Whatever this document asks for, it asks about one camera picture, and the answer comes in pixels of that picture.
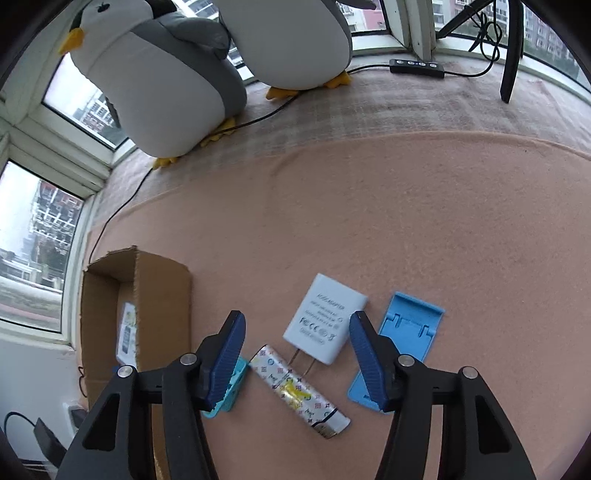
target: electrical cord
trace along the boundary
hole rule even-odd
[[[6,431],[6,426],[8,424],[8,419],[10,417],[21,417],[22,419],[25,419],[27,422],[29,422],[33,428],[35,428],[35,424],[27,416],[23,415],[19,411],[9,411],[6,414],[6,416],[4,417],[4,425],[2,427],[2,431],[4,432],[4,436],[7,438],[7,440],[8,440],[8,433]],[[33,470],[33,469],[37,469],[37,468],[42,468],[43,472],[46,471],[45,468],[43,468],[43,465],[45,465],[46,462],[43,460],[25,460],[22,458],[19,458],[19,460],[28,469]]]
[[[82,380],[84,380],[84,376],[85,376],[85,374],[84,374],[84,367],[78,367],[78,373],[80,374],[78,376],[78,388],[80,389],[80,393],[82,394],[82,396],[84,398],[88,398],[88,395],[82,389]]]
[[[390,68],[390,65],[388,65],[386,63],[374,63],[374,64],[371,64],[371,65],[363,65],[362,67],[356,67],[354,69],[347,70],[347,73],[351,74],[351,73],[358,72],[360,70],[374,69],[374,68],[377,68],[377,67]]]
[[[501,51],[499,49],[499,45],[501,43],[501,39],[503,38],[503,30],[502,28],[496,23],[496,0],[493,0],[492,3],[492,20],[489,20],[486,16],[486,13],[481,12],[478,13],[473,6],[466,5],[464,8],[471,8],[474,10],[474,15],[470,17],[475,27],[478,27],[478,35],[476,36],[475,45],[473,47],[479,46],[480,52],[485,59],[489,61],[488,67],[486,67],[482,72],[479,73],[461,73],[461,72],[448,72],[445,70],[445,73],[448,75],[455,75],[457,77],[465,77],[465,78],[476,78],[481,77],[487,74],[495,62],[499,61],[501,58]],[[493,29],[495,30],[495,39],[490,36],[488,33],[489,27],[493,25]],[[492,57],[488,57],[484,52],[484,45],[490,44],[493,47],[492,50]]]
[[[21,417],[22,419],[25,419],[27,422],[29,422],[33,428],[35,428],[35,424],[28,418],[25,417],[22,413],[18,412],[18,411],[9,411],[6,416],[4,417],[4,427],[2,428],[4,431],[4,435],[8,438],[8,435],[6,433],[6,425],[8,423],[8,419],[10,417]]]
[[[374,68],[374,67],[389,67],[389,65],[384,65],[384,64],[372,64],[372,65],[363,65],[361,67],[357,67],[354,69],[349,70],[347,73],[355,73],[358,72],[360,70],[365,70],[365,69],[370,69],[370,68]],[[215,135],[221,135],[221,134],[225,134],[228,132],[233,132],[234,130],[239,130],[241,128],[244,127],[249,127],[250,125],[254,125],[257,124],[258,122],[262,122],[263,120],[266,120],[267,118],[272,117],[273,115],[275,115],[276,113],[281,112],[286,106],[288,106],[289,104],[293,103],[295,101],[295,99],[301,97],[304,93],[309,92],[310,90],[303,90],[302,92],[299,92],[297,95],[294,95],[293,97],[291,97],[289,100],[285,101],[284,103],[282,103],[278,108],[276,108],[275,110],[273,110],[272,112],[263,115],[259,118],[255,118],[254,120],[250,120],[249,122],[245,122],[243,124],[240,125],[235,125],[234,127],[230,127],[230,128],[225,128],[224,130],[220,130],[218,132],[215,132]],[[92,250],[90,251],[90,256],[88,257],[88,262],[92,262],[92,257],[95,254],[95,250],[96,247],[99,244],[100,239],[102,238],[103,234],[105,233],[105,229],[107,228],[107,225],[109,225],[109,222],[113,219],[113,217],[115,217],[115,215],[117,215],[123,208],[125,208],[125,206],[129,205],[129,203],[135,198],[135,196],[138,194],[140,188],[142,187],[142,185],[144,184],[144,182],[146,181],[146,179],[148,178],[148,176],[150,175],[150,173],[152,173],[152,169],[148,170],[146,172],[146,175],[144,175],[144,178],[142,178],[142,180],[140,181],[138,187],[135,189],[135,191],[133,192],[133,194],[131,195],[131,197],[129,197],[129,199],[127,199],[125,201],[125,203],[123,203],[123,205],[121,205],[116,211],[115,213],[113,213],[105,222],[105,224],[103,225],[103,228],[101,229],[99,236],[97,237],[94,246],[92,247]],[[84,374],[82,372],[80,372],[81,377],[79,377],[78,379],[78,386],[80,387],[80,392],[82,393],[82,395],[84,396],[84,398],[86,397],[86,394],[82,391],[82,378],[84,377]]]

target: penguin wing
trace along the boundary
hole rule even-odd
[[[371,0],[340,0],[339,3],[361,10],[375,10],[377,8]]]
[[[211,48],[214,55],[220,60],[228,56],[230,35],[218,22],[208,18],[188,18],[181,14],[165,15],[159,20],[164,28],[179,40]]]

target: white wall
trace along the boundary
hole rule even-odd
[[[0,421],[11,410],[35,423],[38,417],[68,447],[72,441],[63,403],[77,401],[78,371],[74,350],[0,338]],[[8,440],[20,458],[44,460],[33,427],[11,417]]]

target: orange penguin foot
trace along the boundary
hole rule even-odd
[[[295,97],[298,93],[300,93],[299,90],[284,90],[283,88],[271,87],[267,92],[266,99],[273,100],[274,98]]]
[[[234,117],[226,118],[219,127],[217,127],[211,135],[205,137],[203,140],[199,142],[200,147],[205,147],[209,142],[217,142],[222,135],[232,135],[234,130],[230,130],[229,132],[224,132],[228,128],[232,128],[236,126],[236,119]]]
[[[324,84],[327,88],[337,88],[339,85],[351,85],[351,77],[347,72],[337,75],[335,78]]]
[[[158,170],[160,167],[168,167],[173,163],[178,162],[178,157],[161,157],[154,160],[152,170]]]

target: penguin plush toy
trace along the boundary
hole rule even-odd
[[[335,0],[213,0],[244,63],[271,86],[267,98],[348,85],[351,31]],[[344,0],[375,9],[371,0]]]
[[[187,18],[170,0],[92,0],[60,53],[71,52],[130,139],[157,157],[157,168],[216,128],[232,127],[244,109],[246,90],[226,58],[229,48],[222,25]]]

